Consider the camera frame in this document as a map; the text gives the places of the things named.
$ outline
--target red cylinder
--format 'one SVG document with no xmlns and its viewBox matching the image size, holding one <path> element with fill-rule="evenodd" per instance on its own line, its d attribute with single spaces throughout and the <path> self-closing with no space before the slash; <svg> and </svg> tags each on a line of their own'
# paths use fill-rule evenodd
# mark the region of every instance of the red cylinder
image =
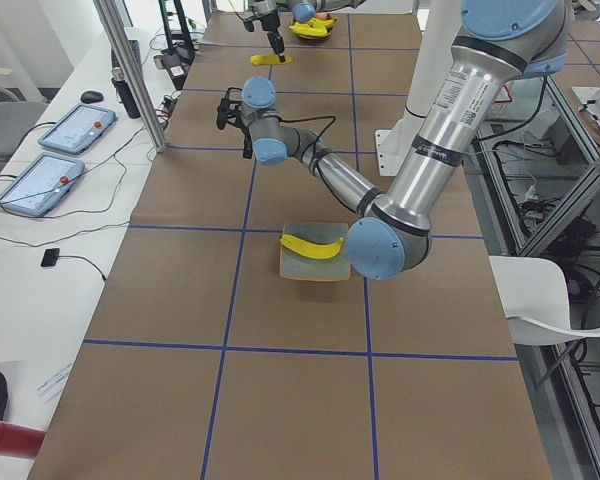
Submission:
<svg viewBox="0 0 600 480">
<path fill-rule="evenodd" d="M 0 421 L 0 455 L 36 458 L 45 432 Z"/>
</svg>

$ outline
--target chair leg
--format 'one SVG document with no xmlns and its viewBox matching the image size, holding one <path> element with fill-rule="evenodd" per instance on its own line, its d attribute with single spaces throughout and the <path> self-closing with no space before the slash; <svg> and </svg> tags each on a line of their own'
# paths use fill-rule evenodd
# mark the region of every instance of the chair leg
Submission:
<svg viewBox="0 0 600 480">
<path fill-rule="evenodd" d="M 560 354 L 560 356 L 556 359 L 555 362 L 553 362 L 549 368 L 547 369 L 546 373 L 540 377 L 540 379 L 537 382 L 534 382 L 534 387 L 536 388 L 536 390 L 538 390 L 542 384 L 544 382 L 546 382 L 549 377 L 551 376 L 551 374 L 555 371 L 556 368 L 558 368 L 560 366 L 560 364 L 562 363 L 562 361 L 567 358 L 567 356 L 573 352 L 576 348 L 578 348 L 578 345 L 580 345 L 580 342 L 577 340 L 574 340 L 572 342 L 569 343 L 569 345 L 567 345 L 567 348 L 564 349 L 564 352 L 562 352 Z"/>
</svg>

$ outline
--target yellow object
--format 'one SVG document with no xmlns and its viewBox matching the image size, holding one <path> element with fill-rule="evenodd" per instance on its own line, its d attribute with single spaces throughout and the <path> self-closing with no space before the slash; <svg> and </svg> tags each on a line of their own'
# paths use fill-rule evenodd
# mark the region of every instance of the yellow object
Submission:
<svg viewBox="0 0 600 480">
<path fill-rule="evenodd" d="M 280 244 L 303 257 L 313 258 L 314 260 L 328 260 L 340 253 L 342 245 L 344 244 L 344 238 L 340 237 L 333 243 L 323 245 L 320 243 L 308 242 L 295 235 L 285 233 L 280 237 Z"/>
<path fill-rule="evenodd" d="M 251 65 L 259 67 L 261 65 L 287 65 L 293 63 L 293 57 L 291 55 L 285 55 L 284 63 L 280 61 L 280 57 L 277 55 L 253 55 L 251 57 Z"/>
<path fill-rule="evenodd" d="M 326 20 L 320 20 L 314 17 L 307 23 L 295 22 L 289 29 L 301 38 L 307 38 L 309 40 L 314 38 L 325 38 L 331 35 L 336 20 L 338 20 L 336 17 L 331 16 Z"/>
</svg>

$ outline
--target brown table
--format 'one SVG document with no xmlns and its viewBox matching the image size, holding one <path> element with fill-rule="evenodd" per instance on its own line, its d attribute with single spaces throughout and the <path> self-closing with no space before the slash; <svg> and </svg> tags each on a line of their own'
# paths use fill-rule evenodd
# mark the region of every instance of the brown table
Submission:
<svg viewBox="0 0 600 480">
<path fill-rule="evenodd" d="M 338 17 L 318 45 L 284 32 L 296 61 L 269 68 L 262 32 L 214 16 L 30 479 L 551 478 L 461 171 L 417 268 L 279 276 L 285 222 L 355 217 L 296 161 L 242 159 L 215 109 L 269 76 L 285 118 L 337 115 L 326 142 L 388 186 L 374 131 L 402 115 L 417 20 Z"/>
</svg>

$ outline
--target blue joint cap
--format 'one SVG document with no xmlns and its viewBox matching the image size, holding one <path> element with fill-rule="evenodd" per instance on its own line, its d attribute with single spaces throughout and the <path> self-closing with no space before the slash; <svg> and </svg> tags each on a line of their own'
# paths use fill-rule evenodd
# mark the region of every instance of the blue joint cap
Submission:
<svg viewBox="0 0 600 480">
<path fill-rule="evenodd" d="M 522 74 L 522 78 L 543 77 L 559 72 L 564 67 L 566 61 L 567 54 L 564 53 L 547 60 L 530 63 Z"/>
<path fill-rule="evenodd" d="M 253 153 L 262 165 L 277 165 L 289 156 L 287 146 L 277 138 L 259 138 L 253 142 Z"/>
<path fill-rule="evenodd" d="M 276 87 L 264 77 L 251 77 L 242 87 L 242 101 L 253 108 L 267 108 L 276 103 Z"/>
<path fill-rule="evenodd" d="M 462 0 L 462 24 L 476 38 L 509 40 L 527 33 L 547 18 L 558 0 Z"/>
<path fill-rule="evenodd" d="M 404 268 L 400 237 L 377 218 L 362 218 L 351 225 L 344 246 L 353 268 L 372 280 L 393 278 Z"/>
<path fill-rule="evenodd" d="M 315 14 L 316 9 L 313 8 L 313 5 L 310 3 L 300 3 L 293 7 L 293 18 L 295 18 L 300 23 L 307 23 L 311 20 Z"/>
</svg>

